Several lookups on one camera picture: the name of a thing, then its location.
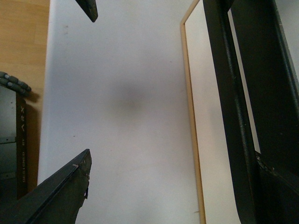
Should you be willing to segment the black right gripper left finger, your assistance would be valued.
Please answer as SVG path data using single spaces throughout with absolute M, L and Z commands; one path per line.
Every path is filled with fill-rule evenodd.
M 92 158 L 84 150 L 11 207 L 0 213 L 2 224 L 73 224 L 84 201 Z

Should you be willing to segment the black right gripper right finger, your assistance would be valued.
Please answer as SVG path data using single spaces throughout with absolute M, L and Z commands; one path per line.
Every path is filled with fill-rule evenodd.
M 92 22 L 96 22 L 98 18 L 98 10 L 96 5 L 96 0 L 76 0 L 78 5 L 88 16 Z

